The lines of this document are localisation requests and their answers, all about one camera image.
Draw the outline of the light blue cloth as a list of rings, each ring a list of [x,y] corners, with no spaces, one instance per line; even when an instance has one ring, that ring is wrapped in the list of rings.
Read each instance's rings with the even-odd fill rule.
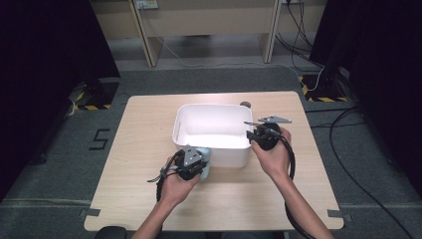
[[[211,149],[208,147],[198,147],[197,150],[201,156],[200,165],[202,166],[202,171],[200,173],[200,179],[205,180],[210,171]]]

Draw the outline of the black curtain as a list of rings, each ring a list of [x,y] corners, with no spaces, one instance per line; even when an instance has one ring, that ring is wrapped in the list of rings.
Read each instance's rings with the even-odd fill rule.
[[[343,67],[384,145],[422,197],[422,0],[326,0],[311,58]]]
[[[79,83],[118,69],[91,0],[0,0],[0,201],[48,138]]]

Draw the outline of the person's right hand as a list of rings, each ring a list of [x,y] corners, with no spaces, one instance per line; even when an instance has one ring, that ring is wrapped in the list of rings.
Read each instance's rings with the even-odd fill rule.
[[[251,142],[251,148],[257,155],[261,167],[271,179],[290,179],[290,155],[283,142],[278,141],[271,150],[263,150],[259,144],[253,140]]]

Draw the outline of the beige wooden desk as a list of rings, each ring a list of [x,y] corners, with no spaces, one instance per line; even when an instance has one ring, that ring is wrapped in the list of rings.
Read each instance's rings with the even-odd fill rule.
[[[105,36],[139,39],[154,67],[166,37],[202,35],[256,35],[269,64],[276,35],[292,33],[300,23],[316,31],[327,0],[157,0],[154,10],[140,10],[134,0],[91,3]]]

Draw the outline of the person's left hand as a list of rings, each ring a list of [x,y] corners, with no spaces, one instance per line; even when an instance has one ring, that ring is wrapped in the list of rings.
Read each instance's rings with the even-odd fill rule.
[[[168,169],[162,184],[159,202],[169,207],[175,207],[187,198],[199,181],[199,175],[185,180],[178,175],[175,169]]]

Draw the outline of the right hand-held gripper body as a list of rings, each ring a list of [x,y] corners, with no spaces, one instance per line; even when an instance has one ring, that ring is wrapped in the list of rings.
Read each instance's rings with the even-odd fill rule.
[[[272,119],[259,119],[256,126],[258,138],[256,142],[263,150],[271,150],[280,141],[287,149],[291,149],[288,140],[283,136],[280,126]]]

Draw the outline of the white plastic storage bin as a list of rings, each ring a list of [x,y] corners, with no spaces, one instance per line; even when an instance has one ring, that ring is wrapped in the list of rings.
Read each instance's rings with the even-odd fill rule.
[[[249,161],[247,131],[252,121],[251,110],[240,105],[184,105],[177,112],[172,139],[178,146],[209,148],[212,167],[241,168]]]

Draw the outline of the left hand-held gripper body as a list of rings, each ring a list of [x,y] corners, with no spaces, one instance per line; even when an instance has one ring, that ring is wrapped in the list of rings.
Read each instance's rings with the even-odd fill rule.
[[[181,148],[180,153],[176,156],[176,171],[184,180],[190,180],[202,171],[201,156],[197,148],[186,145]]]

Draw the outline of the dark round object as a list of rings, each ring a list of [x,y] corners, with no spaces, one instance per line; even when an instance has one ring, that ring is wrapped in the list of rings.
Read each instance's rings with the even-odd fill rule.
[[[107,226],[102,228],[95,236],[95,239],[126,239],[127,231],[119,226]]]

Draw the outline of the white power strip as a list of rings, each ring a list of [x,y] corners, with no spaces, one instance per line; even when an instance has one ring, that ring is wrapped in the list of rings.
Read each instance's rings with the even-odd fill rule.
[[[134,2],[140,10],[154,10],[158,8],[157,0],[134,0]]]

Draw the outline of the black stand base striped tape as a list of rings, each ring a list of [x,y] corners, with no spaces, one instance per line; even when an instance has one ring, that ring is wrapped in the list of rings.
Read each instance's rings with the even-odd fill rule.
[[[344,90],[335,80],[321,80],[319,75],[299,76],[303,94],[309,102],[346,102]]]
[[[70,98],[73,110],[109,110],[119,82],[97,81],[95,85],[81,84],[74,89]]]

